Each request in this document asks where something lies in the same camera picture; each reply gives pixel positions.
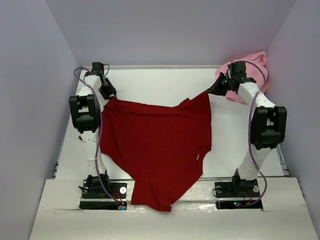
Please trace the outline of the red t shirt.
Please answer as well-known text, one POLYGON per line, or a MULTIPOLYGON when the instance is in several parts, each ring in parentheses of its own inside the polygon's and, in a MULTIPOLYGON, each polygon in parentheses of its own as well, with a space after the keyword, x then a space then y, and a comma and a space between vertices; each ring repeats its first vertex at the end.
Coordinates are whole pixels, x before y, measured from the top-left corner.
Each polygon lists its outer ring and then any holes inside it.
POLYGON ((171 211, 203 174, 211 122, 206 92, 173 107, 116 97, 104 105, 100 150, 133 178, 132 205, 171 211))

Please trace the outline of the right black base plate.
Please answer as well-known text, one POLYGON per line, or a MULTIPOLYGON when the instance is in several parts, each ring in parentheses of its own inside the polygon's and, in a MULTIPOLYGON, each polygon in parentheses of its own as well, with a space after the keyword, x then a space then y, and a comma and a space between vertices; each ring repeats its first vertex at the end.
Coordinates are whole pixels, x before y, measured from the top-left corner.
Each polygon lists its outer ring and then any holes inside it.
POLYGON ((219 210, 263 209, 261 200, 254 204, 260 197, 257 180, 241 183, 218 181, 214 184, 212 194, 219 210))

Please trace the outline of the metal rail at front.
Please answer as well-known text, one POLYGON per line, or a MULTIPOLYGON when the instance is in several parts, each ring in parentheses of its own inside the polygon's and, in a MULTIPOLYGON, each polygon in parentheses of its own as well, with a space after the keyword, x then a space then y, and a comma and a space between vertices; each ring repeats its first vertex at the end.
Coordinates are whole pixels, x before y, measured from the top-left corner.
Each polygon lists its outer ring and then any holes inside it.
MULTIPOLYGON (((133 181, 133 178, 110 178, 111 181, 133 181)), ((199 181, 231 181, 232 177, 200 177, 199 181)))

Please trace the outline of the pink t shirt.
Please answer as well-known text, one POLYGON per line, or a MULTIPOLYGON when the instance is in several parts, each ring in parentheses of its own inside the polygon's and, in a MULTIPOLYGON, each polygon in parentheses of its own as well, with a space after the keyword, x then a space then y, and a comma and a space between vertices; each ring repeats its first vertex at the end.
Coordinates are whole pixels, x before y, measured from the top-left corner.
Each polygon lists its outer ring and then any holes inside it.
MULTIPOLYGON (((217 80, 218 77, 220 76, 220 73, 226 73, 228 69, 228 65, 232 62, 236 61, 247 61, 255 64, 264 74, 265 79, 267 80, 268 78, 268 70, 266 69, 266 64, 267 64, 267 54, 265 51, 260 51, 258 53, 250 54, 247 55, 241 59, 236 59, 233 61, 229 61, 223 65, 221 65, 215 72, 215 79, 217 80)), ((253 65, 246 63, 246 75, 248 78, 253 78, 258 87, 261 88, 264 85, 264 78, 261 74, 261 72, 253 65)), ((241 104, 246 104, 244 99, 240 96, 238 96, 234 91, 228 91, 226 93, 226 98, 230 101, 238 102, 241 104)))

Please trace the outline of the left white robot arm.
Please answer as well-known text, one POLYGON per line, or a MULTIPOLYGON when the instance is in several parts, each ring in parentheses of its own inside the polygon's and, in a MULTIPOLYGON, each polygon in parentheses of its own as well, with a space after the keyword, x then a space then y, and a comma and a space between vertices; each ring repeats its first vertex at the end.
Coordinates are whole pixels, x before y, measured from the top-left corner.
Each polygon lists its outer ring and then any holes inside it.
POLYGON ((111 195, 110 178, 101 156, 103 120, 101 105, 95 91, 97 89, 107 101, 117 95, 116 88, 107 77, 105 66, 109 64, 93 62, 91 70, 82 66, 76 68, 73 71, 74 75, 78 70, 85 70, 83 78, 77 77, 83 87, 76 95, 69 97, 68 103, 71 121, 73 127, 80 133, 87 161, 87 178, 80 189, 91 199, 97 195, 101 198, 107 196, 116 201, 117 199, 111 195))

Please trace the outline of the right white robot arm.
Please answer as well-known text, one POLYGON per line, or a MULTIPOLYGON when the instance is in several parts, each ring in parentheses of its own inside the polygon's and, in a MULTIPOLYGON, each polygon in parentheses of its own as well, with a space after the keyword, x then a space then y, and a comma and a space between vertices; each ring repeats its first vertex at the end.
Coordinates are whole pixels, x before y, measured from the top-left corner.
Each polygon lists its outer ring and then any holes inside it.
POLYGON ((258 176, 267 156, 285 139, 287 109, 272 103, 262 92, 257 81, 248 77, 246 60, 238 60, 221 72, 215 83, 207 89, 208 94, 223 96, 228 91, 236 93, 249 106, 248 151, 229 182, 217 182, 213 194, 216 198, 247 198, 260 200, 258 176))

